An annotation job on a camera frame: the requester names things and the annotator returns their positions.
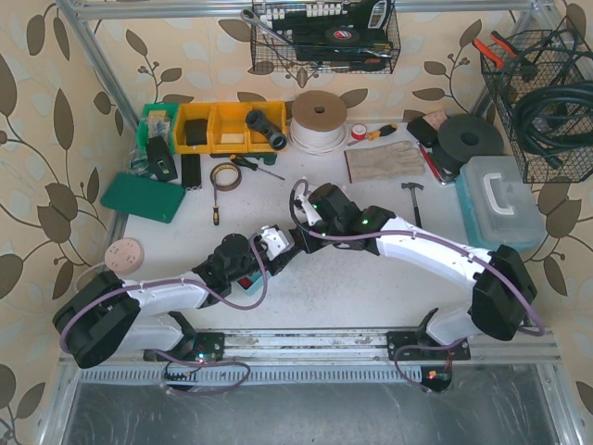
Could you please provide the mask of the small orange-black screwdriver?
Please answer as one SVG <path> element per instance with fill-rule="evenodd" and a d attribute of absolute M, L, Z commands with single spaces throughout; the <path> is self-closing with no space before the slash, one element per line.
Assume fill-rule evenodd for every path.
<path fill-rule="evenodd" d="M 220 225 L 220 211 L 219 211 L 219 205 L 218 205 L 218 186 L 217 184 L 214 182 L 212 183 L 212 187 L 213 187 L 213 216 L 212 216 L 212 221 L 214 226 L 219 226 Z"/>

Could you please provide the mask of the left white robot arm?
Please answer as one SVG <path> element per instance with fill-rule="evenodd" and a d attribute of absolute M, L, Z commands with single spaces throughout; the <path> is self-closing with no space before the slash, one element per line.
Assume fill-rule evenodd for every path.
<path fill-rule="evenodd" d="M 300 249 L 292 234 L 275 226 L 250 238 L 225 236 L 213 252 L 179 277 L 134 282 L 104 271 L 78 291 L 54 316 L 60 347 L 82 369 L 117 352 L 141 350 L 148 360 L 201 362 L 204 346 L 183 311 L 225 302 L 232 285 L 253 285 L 278 274 Z"/>

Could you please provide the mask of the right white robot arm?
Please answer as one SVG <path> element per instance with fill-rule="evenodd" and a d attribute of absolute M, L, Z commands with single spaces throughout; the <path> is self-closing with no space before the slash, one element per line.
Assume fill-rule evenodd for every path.
<path fill-rule="evenodd" d="M 495 250 L 463 245 L 434 235 L 377 206 L 360 209 L 334 184 L 309 189 L 293 185 L 289 212 L 306 215 L 297 228 L 314 247 L 333 245 L 367 251 L 421 267 L 465 291 L 464 300 L 437 308 L 421 329 L 437 345 L 455 345 L 485 334 L 510 341 L 518 332 L 541 337 L 545 326 L 533 307 L 536 287 L 519 253 L 506 245 Z"/>

